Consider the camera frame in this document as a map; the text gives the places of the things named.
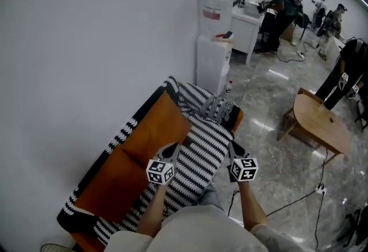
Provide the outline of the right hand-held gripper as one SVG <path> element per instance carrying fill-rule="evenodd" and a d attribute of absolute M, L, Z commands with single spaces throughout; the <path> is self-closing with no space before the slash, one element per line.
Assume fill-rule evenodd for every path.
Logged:
<path fill-rule="evenodd" d="M 229 179 L 231 182 L 253 181 L 258 173 L 258 161 L 246 153 L 245 149 L 234 140 L 229 142 Z"/>

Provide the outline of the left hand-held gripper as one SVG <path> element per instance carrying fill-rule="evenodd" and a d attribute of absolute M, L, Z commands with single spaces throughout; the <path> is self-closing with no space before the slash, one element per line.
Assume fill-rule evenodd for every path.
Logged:
<path fill-rule="evenodd" d="M 173 179 L 180 147 L 179 143 L 167 144 L 159 149 L 157 158 L 149 160 L 146 175 L 150 183 L 167 185 Z"/>

